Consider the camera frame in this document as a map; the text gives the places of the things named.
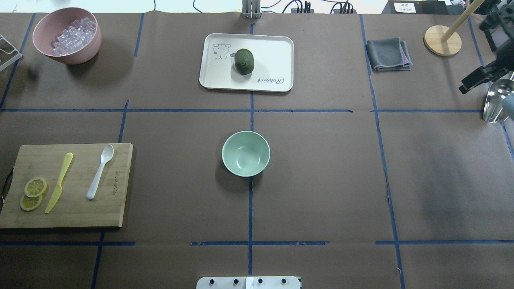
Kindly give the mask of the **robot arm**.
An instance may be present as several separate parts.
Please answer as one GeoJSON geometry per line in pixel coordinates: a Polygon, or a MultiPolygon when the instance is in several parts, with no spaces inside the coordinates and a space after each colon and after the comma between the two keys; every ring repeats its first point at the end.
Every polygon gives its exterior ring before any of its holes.
{"type": "Polygon", "coordinates": [[[462,94],[468,93],[476,86],[495,82],[514,69],[514,28],[512,4],[505,4],[500,8],[493,8],[480,23],[479,29],[484,32],[495,53],[496,59],[486,66],[480,66],[465,77],[459,90],[462,94]]]}

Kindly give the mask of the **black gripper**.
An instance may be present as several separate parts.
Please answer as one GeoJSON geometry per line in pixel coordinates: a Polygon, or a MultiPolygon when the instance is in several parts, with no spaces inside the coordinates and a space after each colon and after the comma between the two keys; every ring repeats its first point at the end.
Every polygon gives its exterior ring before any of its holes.
{"type": "MultiPolygon", "coordinates": [[[[514,37],[514,6],[512,0],[499,7],[500,2],[500,0],[485,0],[479,6],[479,14],[485,16],[479,25],[479,29],[484,32],[488,45],[494,53],[498,52],[503,44],[512,42],[514,37]]],[[[466,94],[480,84],[499,80],[507,73],[506,68],[478,67],[461,81],[459,91],[466,94]]]]}

